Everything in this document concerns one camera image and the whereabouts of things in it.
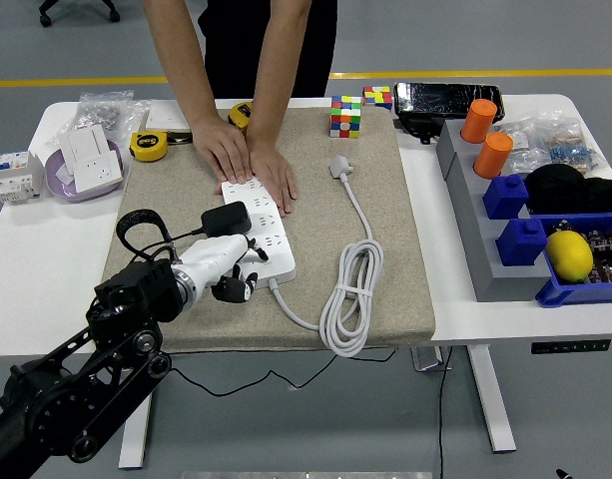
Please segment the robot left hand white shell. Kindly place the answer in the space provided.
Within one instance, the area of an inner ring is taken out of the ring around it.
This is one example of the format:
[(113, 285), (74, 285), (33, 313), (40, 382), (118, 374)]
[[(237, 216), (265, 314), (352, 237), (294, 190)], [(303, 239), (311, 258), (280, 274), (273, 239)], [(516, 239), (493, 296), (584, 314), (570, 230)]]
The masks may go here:
[(195, 305), (208, 287), (215, 299), (228, 303), (247, 302), (256, 289), (258, 274), (243, 276), (241, 263), (245, 254), (254, 251), (261, 261), (268, 255), (255, 239), (245, 235), (200, 239), (189, 247), (172, 266), (183, 309)]

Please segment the person's right hand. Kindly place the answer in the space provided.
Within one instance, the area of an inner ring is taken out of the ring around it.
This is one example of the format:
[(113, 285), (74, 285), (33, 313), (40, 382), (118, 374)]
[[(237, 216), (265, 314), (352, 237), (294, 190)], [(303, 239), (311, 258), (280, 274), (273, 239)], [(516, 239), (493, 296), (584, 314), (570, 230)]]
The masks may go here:
[(219, 182), (243, 184), (252, 177), (244, 135), (219, 116), (208, 116), (191, 126), (193, 143)]

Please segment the person's left hand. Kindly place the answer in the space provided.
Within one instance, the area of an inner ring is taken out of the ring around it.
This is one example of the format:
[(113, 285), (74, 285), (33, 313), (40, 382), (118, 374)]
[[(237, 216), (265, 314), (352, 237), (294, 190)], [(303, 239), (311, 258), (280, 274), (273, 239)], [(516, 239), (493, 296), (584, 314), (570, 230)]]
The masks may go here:
[(292, 167), (277, 147), (268, 142), (247, 141), (254, 175), (262, 182), (274, 200), (280, 216), (293, 211), (298, 188)]

